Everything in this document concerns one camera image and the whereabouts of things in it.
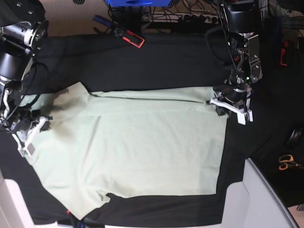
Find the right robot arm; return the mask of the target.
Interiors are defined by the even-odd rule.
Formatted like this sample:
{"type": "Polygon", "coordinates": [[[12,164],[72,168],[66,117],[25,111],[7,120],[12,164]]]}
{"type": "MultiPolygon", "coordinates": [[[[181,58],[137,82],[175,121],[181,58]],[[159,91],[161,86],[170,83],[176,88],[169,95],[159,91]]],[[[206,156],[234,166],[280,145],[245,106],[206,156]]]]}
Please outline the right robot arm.
{"type": "Polygon", "coordinates": [[[12,135],[22,157],[33,155],[34,137],[52,120],[31,110],[40,93],[21,105],[23,80],[40,65],[36,57],[49,26],[45,13],[39,0],[0,2],[0,127],[12,135]]]}

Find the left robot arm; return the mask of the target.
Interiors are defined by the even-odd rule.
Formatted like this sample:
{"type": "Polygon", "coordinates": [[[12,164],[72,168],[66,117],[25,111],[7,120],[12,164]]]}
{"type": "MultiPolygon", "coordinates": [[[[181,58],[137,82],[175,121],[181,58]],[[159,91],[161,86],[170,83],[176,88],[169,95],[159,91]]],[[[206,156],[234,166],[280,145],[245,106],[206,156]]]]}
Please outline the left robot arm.
{"type": "Polygon", "coordinates": [[[253,121],[250,109],[251,84],[263,76],[259,56],[258,32],[262,27],[261,15],[256,0],[219,0],[218,19],[220,26],[206,33],[221,30],[228,47],[231,67],[227,80],[213,88],[214,98],[207,103],[215,105],[219,116],[235,113],[239,124],[253,121]]]}

